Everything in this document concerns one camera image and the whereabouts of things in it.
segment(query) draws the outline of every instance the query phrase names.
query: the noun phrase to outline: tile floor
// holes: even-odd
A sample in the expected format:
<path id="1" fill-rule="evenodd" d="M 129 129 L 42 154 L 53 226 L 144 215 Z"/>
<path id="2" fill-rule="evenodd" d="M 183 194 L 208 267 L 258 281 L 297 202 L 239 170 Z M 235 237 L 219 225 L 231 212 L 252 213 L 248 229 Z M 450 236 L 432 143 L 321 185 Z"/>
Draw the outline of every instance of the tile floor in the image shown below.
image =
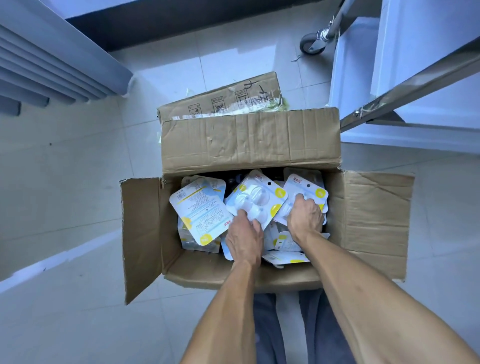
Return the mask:
<path id="1" fill-rule="evenodd" d="M 329 1 L 116 52 L 129 97 L 0 118 L 0 280 L 121 224 L 118 181 L 161 175 L 156 107 L 276 71 L 292 109 L 328 101 L 333 49 L 297 61 Z M 343 144 L 343 167 L 416 174 L 407 280 L 400 286 L 480 352 L 480 157 Z M 177 363 L 215 292 L 159 277 L 123 305 L 115 239 L 0 294 L 5 363 Z M 288 362 L 305 364 L 296 294 L 279 296 Z"/>

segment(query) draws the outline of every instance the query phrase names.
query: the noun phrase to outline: forearm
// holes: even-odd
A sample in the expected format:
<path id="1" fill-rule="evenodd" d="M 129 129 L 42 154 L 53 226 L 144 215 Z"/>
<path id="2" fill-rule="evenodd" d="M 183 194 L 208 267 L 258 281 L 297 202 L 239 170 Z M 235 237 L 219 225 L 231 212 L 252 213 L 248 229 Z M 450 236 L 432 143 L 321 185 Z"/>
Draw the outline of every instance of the forearm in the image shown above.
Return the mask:
<path id="1" fill-rule="evenodd" d="M 480 363 L 445 322 L 354 255 L 315 232 L 301 245 L 358 363 Z"/>
<path id="2" fill-rule="evenodd" d="M 197 325 L 182 364 L 256 362 L 253 290 L 254 268 L 235 263 Z"/>

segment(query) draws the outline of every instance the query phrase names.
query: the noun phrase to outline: pants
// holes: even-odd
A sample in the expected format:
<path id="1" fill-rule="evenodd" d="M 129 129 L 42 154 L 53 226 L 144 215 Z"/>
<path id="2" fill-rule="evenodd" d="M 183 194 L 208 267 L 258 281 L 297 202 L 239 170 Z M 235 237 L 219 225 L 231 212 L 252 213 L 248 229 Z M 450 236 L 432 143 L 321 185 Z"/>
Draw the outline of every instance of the pants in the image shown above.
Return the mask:
<path id="1" fill-rule="evenodd" d="M 299 292 L 308 364 L 355 364 L 350 347 L 323 289 Z M 275 294 L 255 294 L 253 318 L 257 364 L 286 364 Z"/>

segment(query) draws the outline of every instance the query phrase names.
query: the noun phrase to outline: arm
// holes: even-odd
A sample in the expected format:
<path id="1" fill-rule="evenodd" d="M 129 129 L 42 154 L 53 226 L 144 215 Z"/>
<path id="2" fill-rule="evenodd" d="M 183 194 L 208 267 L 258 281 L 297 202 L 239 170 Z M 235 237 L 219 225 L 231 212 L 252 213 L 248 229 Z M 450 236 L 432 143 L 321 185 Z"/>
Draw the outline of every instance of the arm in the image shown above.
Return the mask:
<path id="1" fill-rule="evenodd" d="M 323 216 L 297 195 L 293 239 L 318 270 L 335 317 L 358 363 L 480 363 L 437 315 L 369 265 L 324 239 Z"/>
<path id="2" fill-rule="evenodd" d="M 226 243 L 232 270 L 198 323 L 181 364 L 256 362 L 253 289 L 262 259 L 262 227 L 239 210 Z"/>

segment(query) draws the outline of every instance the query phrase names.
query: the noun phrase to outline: hand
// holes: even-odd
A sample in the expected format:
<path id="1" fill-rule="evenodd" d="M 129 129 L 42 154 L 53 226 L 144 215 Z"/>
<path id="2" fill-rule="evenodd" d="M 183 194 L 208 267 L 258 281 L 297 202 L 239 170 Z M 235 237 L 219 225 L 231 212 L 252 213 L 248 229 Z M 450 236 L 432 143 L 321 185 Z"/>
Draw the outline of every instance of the hand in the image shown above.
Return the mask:
<path id="1" fill-rule="evenodd" d="M 264 232 L 257 220 L 251 223 L 244 210 L 237 215 L 228 228 L 225 239 L 235 263 L 247 261 L 252 267 L 259 267 L 264 249 Z"/>
<path id="2" fill-rule="evenodd" d="M 320 207 L 311 199 L 305 200 L 302 194 L 295 197 L 295 203 L 287 218 L 288 230 L 293 240 L 302 245 L 309 232 L 322 231 L 324 216 Z"/>

